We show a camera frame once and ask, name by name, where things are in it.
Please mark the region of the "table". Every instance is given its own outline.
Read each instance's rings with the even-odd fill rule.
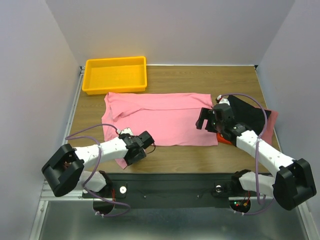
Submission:
[[[202,93],[211,94],[214,100],[219,94],[238,92],[248,94],[266,106],[253,66],[147,66],[147,79],[144,93]],[[106,110],[104,98],[105,95],[80,93],[71,134],[101,123]],[[251,100],[240,98],[255,105]],[[104,141],[100,126],[87,131],[86,135]],[[70,143],[73,147],[94,144],[89,139]],[[272,145],[279,149],[275,135]],[[157,146],[153,153],[126,169],[113,160],[101,163],[98,168],[107,173],[234,173],[243,169],[254,171],[254,159],[223,143],[218,146]],[[259,171],[267,172],[261,165]]]

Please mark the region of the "wall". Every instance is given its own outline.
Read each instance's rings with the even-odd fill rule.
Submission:
[[[257,73],[285,154],[310,162],[320,188],[320,2],[295,1],[266,51]],[[308,201],[320,229],[320,195]]]
[[[0,8],[0,233],[29,239],[43,164],[62,140],[79,64],[44,0]]]
[[[46,0],[75,58],[256,65],[294,0]]]

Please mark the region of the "orange object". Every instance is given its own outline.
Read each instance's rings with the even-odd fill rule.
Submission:
[[[143,92],[146,87],[144,56],[89,59],[85,63],[82,90],[89,95]]]
[[[221,136],[220,133],[217,133],[217,134],[216,134],[216,139],[218,140],[219,143],[224,143],[224,144],[230,144],[230,145],[232,145],[232,143],[229,142],[229,141],[227,141],[227,140],[225,140],[225,139]]]

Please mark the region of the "pink cloth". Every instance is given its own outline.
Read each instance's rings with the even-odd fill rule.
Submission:
[[[102,123],[113,124],[118,129],[130,127],[134,135],[148,131],[156,146],[216,146],[217,135],[196,129],[201,108],[212,108],[210,94],[169,93],[134,94],[109,92],[105,98],[106,111]],[[272,111],[262,139],[271,144],[278,113]],[[115,130],[103,126],[104,140],[117,136]],[[116,159],[123,169],[124,159]]]

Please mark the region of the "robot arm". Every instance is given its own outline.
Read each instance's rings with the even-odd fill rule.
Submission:
[[[303,158],[295,160],[286,156],[267,144],[249,126],[235,122],[229,101],[220,98],[213,109],[202,108],[197,129],[201,129],[207,120],[205,129],[220,133],[227,141],[237,148],[247,152],[252,157],[256,155],[259,141],[259,162],[265,166],[272,176],[258,175],[260,193],[273,197],[286,210],[291,210],[309,198],[316,195],[317,190],[310,164]],[[243,170],[235,173],[235,192],[241,190],[256,192],[256,175]]]
[[[77,186],[82,186],[91,172],[84,171],[97,163],[99,148],[101,149],[100,163],[124,158],[129,165],[146,157],[144,149],[155,141],[144,131],[134,136],[130,128],[126,128],[118,137],[98,145],[72,148],[70,144],[62,145],[50,160],[43,166],[42,173],[50,185],[54,195],[61,197]],[[99,192],[106,185],[105,178],[95,172],[86,184],[89,190]]]

